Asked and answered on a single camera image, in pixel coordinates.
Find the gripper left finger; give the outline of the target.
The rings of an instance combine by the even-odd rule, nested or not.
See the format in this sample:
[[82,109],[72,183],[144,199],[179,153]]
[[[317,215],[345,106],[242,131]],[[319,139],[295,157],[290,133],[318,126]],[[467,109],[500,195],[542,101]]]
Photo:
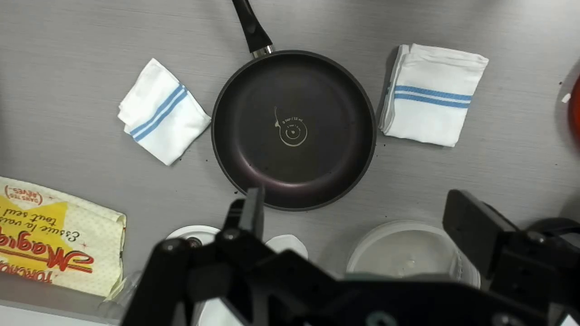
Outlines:
[[212,243],[160,241],[121,326],[191,326],[194,306],[219,298],[244,326],[338,326],[336,281],[299,254],[261,239],[264,194],[235,200]]

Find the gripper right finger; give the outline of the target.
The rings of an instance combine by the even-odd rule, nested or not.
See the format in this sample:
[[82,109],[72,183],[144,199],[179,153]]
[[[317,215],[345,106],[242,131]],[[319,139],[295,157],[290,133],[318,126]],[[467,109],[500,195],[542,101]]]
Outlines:
[[492,326],[580,326],[580,221],[549,217],[520,229],[466,190],[447,194],[447,235],[488,280]]

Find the black frying pan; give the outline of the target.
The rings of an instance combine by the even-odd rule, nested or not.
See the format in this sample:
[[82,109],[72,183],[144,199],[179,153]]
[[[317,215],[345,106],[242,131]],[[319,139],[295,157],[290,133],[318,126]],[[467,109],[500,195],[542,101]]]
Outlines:
[[376,146],[375,111],[337,62],[274,50],[249,0],[232,0],[253,59],[224,84],[212,146],[240,192],[263,187],[265,206],[300,212],[336,202],[363,178]]

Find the large white blue-striped towel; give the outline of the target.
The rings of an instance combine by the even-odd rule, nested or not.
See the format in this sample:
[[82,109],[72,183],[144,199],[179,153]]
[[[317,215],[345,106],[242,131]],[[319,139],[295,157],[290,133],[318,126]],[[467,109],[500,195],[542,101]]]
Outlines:
[[393,138],[455,147],[488,64],[462,50],[400,45],[379,129]]

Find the small white blue-striped towel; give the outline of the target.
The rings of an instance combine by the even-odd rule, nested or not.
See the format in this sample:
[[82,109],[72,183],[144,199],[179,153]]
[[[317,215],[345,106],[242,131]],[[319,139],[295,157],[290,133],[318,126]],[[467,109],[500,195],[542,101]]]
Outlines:
[[139,146],[170,166],[211,124],[180,80],[152,58],[119,104],[118,119]]

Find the clear plastic container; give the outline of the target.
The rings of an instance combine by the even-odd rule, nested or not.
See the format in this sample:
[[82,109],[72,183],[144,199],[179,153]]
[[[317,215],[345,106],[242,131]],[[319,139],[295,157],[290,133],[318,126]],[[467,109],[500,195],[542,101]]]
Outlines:
[[412,220],[390,221],[367,233],[352,250],[346,272],[446,276],[481,287],[480,273],[443,229]]

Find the red object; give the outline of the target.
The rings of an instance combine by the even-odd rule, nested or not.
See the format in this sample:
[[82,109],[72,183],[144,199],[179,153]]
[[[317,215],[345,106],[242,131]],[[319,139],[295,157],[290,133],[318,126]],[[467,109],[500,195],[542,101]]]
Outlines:
[[580,75],[574,83],[568,102],[568,125],[572,138],[580,149]]

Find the yellow packet of cloths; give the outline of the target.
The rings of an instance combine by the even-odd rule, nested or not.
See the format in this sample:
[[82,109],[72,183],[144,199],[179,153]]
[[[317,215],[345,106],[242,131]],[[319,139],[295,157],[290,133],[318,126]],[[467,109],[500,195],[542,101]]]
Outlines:
[[0,273],[100,297],[124,278],[126,215],[0,176]]

